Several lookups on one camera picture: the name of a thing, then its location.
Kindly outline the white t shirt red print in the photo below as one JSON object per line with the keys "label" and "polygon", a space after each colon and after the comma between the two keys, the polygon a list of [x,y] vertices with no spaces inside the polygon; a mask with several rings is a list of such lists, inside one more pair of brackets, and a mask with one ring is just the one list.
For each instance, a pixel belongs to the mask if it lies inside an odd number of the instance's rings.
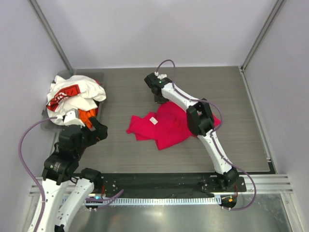
{"label": "white t shirt red print", "polygon": [[84,75],[73,75],[64,79],[57,75],[47,94],[46,109],[51,121],[64,126],[65,114],[70,109],[89,111],[98,109],[98,103],[106,100],[103,87],[94,79]]}

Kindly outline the pink t shirt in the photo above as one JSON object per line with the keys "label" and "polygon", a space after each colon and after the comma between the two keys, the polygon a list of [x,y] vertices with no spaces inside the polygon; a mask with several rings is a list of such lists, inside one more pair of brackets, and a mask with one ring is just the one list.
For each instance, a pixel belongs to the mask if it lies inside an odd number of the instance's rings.
{"label": "pink t shirt", "polygon": [[143,118],[133,115],[126,132],[135,134],[137,141],[154,140],[158,150],[177,145],[191,136],[196,137],[187,126],[186,112],[170,101]]}

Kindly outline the clear plastic bin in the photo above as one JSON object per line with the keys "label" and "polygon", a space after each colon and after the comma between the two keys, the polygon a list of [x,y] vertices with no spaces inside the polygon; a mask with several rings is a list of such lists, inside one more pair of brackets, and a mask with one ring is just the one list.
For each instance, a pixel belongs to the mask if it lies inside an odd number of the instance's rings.
{"label": "clear plastic bin", "polygon": [[[97,81],[101,87],[106,87],[106,78],[103,69],[75,69],[72,71],[62,70],[58,72],[57,75],[64,79],[69,79],[73,75],[84,75]],[[41,129],[43,131],[59,132],[62,129],[62,126],[56,125],[52,121],[46,121],[41,124]]]}

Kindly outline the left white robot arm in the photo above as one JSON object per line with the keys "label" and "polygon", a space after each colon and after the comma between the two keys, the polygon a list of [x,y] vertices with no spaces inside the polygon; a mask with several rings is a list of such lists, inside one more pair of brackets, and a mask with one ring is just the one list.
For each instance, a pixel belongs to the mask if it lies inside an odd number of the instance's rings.
{"label": "left white robot arm", "polygon": [[54,151],[45,160],[42,181],[37,183],[41,195],[28,229],[30,232],[66,232],[86,197],[102,189],[101,172],[85,168],[76,181],[75,190],[61,204],[85,150],[107,138],[107,126],[93,116],[89,121],[92,129],[79,125],[65,126]]}

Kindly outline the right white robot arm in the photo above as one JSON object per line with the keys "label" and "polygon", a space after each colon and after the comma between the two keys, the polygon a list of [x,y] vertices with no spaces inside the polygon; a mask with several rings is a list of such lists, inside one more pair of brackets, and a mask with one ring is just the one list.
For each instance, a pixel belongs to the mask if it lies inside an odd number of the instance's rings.
{"label": "right white robot arm", "polygon": [[185,111],[189,131],[202,142],[213,162],[218,187],[223,191],[231,190],[239,174],[220,144],[210,103],[179,89],[165,74],[153,72],[144,81],[156,103],[172,102]]}

